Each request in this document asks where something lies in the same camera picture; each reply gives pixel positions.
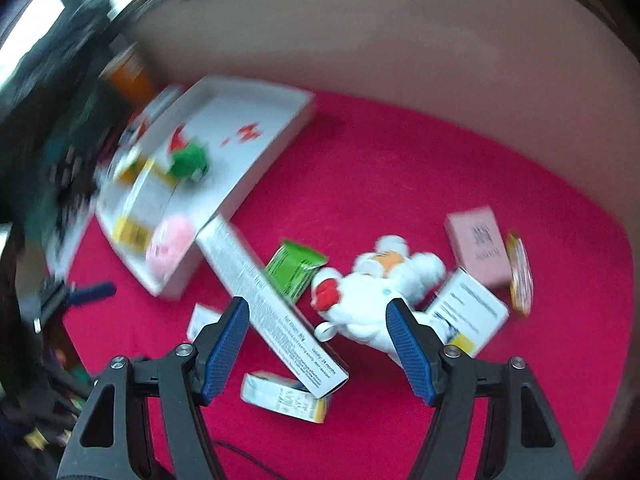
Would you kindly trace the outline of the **long white toothpaste box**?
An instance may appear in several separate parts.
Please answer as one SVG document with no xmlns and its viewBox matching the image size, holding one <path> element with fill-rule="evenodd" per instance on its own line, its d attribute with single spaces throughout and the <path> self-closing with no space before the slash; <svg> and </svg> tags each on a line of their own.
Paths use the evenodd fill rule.
<svg viewBox="0 0 640 480">
<path fill-rule="evenodd" d="M 253 252 L 223 216 L 210 220 L 196 242 L 229 295 L 248 303 L 254 330 L 311 394 L 321 399 L 348 381 L 340 359 L 320 344 L 299 310 L 277 292 Z"/>
</svg>

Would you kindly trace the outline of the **white plush toy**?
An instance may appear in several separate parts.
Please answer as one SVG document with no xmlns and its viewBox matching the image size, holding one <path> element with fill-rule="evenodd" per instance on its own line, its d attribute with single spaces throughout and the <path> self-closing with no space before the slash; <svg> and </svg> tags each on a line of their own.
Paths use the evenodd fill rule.
<svg viewBox="0 0 640 480">
<path fill-rule="evenodd" d="M 311 307 L 322 318 L 314 336 L 327 342 L 342 335 L 398 362 L 386 328 L 387 304 L 400 299 L 414 311 L 445 276 L 441 258 L 410 252 L 398 235 L 382 236 L 372 252 L 356 258 L 349 274 L 325 266 L 311 280 Z"/>
</svg>

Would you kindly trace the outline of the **white cardboard tray box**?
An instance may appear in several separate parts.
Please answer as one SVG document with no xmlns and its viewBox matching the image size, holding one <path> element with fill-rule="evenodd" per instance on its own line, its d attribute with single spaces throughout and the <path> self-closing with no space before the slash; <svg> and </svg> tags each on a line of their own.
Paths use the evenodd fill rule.
<svg viewBox="0 0 640 480">
<path fill-rule="evenodd" d="M 168 145 L 178 125 L 205 146 L 208 173 L 177 185 L 164 217 L 183 214 L 196 230 L 216 214 L 230 218 L 314 116 L 314 94 L 273 82 L 205 76 L 152 123 L 136 154 L 169 166 Z"/>
</svg>

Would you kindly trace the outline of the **orange snack packet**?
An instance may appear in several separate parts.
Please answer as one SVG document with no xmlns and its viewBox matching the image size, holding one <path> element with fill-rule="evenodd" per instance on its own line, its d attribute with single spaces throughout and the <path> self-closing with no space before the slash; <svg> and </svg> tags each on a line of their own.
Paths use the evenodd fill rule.
<svg viewBox="0 0 640 480">
<path fill-rule="evenodd" d="M 506 236 L 506 255 L 511 267 L 511 304 L 521 315 L 529 316 L 534 299 L 532 270 L 523 240 L 518 234 L 509 232 Z"/>
</svg>

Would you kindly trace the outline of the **small pink plush toy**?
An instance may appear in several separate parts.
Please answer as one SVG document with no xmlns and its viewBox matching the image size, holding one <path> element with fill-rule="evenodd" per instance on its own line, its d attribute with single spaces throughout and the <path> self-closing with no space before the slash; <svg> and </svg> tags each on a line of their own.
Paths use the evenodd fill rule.
<svg viewBox="0 0 640 480">
<path fill-rule="evenodd" d="M 155 228 L 145 252 L 145 263 L 159 281 L 175 271 L 195 238 L 191 220 L 183 214 L 163 219 Z"/>
</svg>

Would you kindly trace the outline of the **green red plush toy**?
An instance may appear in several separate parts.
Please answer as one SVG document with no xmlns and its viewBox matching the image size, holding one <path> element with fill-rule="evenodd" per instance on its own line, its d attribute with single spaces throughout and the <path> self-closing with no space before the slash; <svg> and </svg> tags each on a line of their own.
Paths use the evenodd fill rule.
<svg viewBox="0 0 640 480">
<path fill-rule="evenodd" d="M 184 124 L 178 125 L 168 145 L 168 174 L 178 180 L 201 181 L 208 173 L 208 156 L 204 145 L 187 139 Z"/>
</svg>

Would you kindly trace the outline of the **orange drink cup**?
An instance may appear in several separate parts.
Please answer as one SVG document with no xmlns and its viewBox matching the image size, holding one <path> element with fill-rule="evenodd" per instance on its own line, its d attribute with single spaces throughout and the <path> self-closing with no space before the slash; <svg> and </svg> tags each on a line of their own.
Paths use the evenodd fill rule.
<svg viewBox="0 0 640 480">
<path fill-rule="evenodd" d="M 106 64 L 100 77 L 135 107 L 145 107 L 157 95 L 149 70 L 133 44 Z"/>
</svg>

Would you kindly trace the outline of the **pink perfume box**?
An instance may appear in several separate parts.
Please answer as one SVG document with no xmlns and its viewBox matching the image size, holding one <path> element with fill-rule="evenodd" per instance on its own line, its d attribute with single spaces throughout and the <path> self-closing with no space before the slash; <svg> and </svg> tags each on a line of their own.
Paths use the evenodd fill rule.
<svg viewBox="0 0 640 480">
<path fill-rule="evenodd" d="M 445 221 L 458 266 L 487 288 L 506 286 L 512 271 L 494 212 L 488 206 L 448 214 Z"/>
</svg>

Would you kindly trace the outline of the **green snack packet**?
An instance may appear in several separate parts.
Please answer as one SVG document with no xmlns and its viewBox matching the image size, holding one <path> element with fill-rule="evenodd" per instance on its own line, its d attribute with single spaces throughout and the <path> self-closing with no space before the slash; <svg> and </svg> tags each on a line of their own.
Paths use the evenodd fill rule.
<svg viewBox="0 0 640 480">
<path fill-rule="evenodd" d="M 296 304 L 312 278 L 329 262 L 321 252 L 292 240 L 282 240 L 265 266 L 274 288 L 291 304 Z"/>
</svg>

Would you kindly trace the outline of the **white yellow medicine box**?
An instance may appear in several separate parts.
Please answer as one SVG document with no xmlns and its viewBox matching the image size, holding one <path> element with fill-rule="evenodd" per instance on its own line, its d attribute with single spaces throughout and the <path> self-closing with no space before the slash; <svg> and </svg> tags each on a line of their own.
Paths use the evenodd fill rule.
<svg viewBox="0 0 640 480">
<path fill-rule="evenodd" d="M 244 375 L 241 399 L 263 410 L 313 424 L 324 422 L 330 400 L 328 396 L 317 399 L 297 380 L 267 372 Z"/>
</svg>

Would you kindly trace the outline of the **small white box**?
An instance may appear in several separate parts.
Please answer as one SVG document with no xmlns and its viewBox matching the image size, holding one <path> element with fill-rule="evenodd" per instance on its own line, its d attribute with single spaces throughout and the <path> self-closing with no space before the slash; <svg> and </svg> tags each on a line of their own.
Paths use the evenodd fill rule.
<svg viewBox="0 0 640 480">
<path fill-rule="evenodd" d="M 193 342 L 205 326 L 217 323 L 220 318 L 220 312 L 209 309 L 209 307 L 202 304 L 196 304 L 186 329 L 186 339 L 189 342 Z"/>
</svg>

